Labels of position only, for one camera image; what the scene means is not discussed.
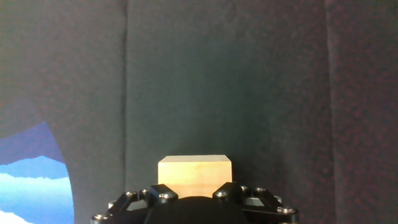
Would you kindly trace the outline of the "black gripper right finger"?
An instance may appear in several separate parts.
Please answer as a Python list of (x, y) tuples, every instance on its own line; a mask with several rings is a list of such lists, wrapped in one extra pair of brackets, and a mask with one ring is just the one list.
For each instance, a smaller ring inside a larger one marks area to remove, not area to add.
[(299, 211), (284, 205), (263, 187), (250, 188), (237, 182), (227, 182), (213, 192), (213, 199), (224, 206), (236, 207), (248, 223), (299, 223)]

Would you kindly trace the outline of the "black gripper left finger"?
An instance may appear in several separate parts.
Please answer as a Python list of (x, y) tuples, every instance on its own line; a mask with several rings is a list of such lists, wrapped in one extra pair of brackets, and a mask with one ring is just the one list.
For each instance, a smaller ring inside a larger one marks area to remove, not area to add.
[(91, 224), (144, 223), (152, 208), (174, 200), (178, 200), (178, 194), (164, 184), (127, 191), (108, 203), (107, 211), (93, 215)]

